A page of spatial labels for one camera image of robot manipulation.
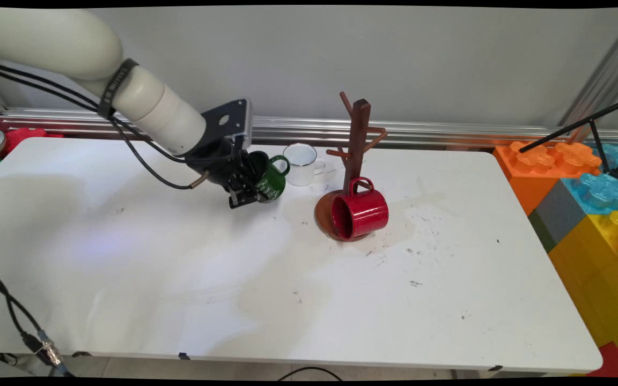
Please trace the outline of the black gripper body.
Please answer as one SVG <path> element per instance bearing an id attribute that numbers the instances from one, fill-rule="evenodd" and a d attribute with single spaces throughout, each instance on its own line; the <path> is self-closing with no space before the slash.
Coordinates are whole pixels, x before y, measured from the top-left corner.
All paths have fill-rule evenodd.
<path id="1" fill-rule="evenodd" d="M 253 185 L 253 173 L 246 149 L 221 141 L 186 153 L 186 164 L 208 181 L 225 189 L 246 189 Z"/>

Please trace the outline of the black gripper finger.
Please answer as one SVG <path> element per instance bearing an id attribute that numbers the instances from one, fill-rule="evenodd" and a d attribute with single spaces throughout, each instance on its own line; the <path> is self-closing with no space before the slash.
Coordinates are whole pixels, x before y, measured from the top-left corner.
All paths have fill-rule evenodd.
<path id="1" fill-rule="evenodd" d="M 231 209 L 258 201 L 255 183 L 244 174 L 232 174 L 228 180 L 229 205 Z"/>
<path id="2" fill-rule="evenodd" d="M 242 152 L 242 167 L 251 181 L 257 181 L 258 174 L 248 152 Z"/>

